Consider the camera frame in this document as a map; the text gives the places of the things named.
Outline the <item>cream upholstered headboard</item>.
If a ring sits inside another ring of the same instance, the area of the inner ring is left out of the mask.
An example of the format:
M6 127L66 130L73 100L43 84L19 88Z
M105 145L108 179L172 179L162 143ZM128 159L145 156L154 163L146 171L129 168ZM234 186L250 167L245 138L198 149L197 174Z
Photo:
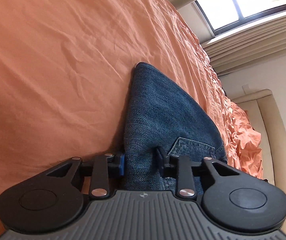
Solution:
M286 130L273 93L260 90L232 100L262 136L263 178L286 194ZM282 226L286 234L286 219Z

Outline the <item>window with dark frame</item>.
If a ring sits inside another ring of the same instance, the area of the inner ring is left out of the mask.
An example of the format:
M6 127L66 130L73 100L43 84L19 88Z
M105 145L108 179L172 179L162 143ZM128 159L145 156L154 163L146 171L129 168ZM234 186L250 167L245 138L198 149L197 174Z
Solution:
M286 0L196 0L215 36L286 11Z

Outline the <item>orange bed sheet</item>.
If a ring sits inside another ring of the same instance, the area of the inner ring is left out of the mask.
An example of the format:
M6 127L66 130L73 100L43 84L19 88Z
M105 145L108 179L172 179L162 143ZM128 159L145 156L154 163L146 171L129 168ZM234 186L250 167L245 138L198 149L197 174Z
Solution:
M229 165L262 178L260 134L168 0L0 0L0 194L64 159L121 147L139 62L200 104Z

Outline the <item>blue denim pants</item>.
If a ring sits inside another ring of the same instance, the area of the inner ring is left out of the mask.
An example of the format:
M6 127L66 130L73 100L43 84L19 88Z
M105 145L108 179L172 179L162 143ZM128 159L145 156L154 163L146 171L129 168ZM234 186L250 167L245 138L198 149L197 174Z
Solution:
M186 155L200 162L212 157L226 163L217 126L198 103L154 66L134 69L125 122L127 190L175 190L175 179L162 178L153 150Z

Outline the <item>beige curtain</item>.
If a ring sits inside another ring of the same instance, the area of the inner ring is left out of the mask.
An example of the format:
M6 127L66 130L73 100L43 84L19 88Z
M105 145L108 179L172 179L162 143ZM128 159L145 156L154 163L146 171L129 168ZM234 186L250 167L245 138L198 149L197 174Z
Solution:
M169 0L180 9L192 0ZM267 60L286 55L286 12L248 27L238 28L204 42L202 47L210 57L218 75L225 75Z

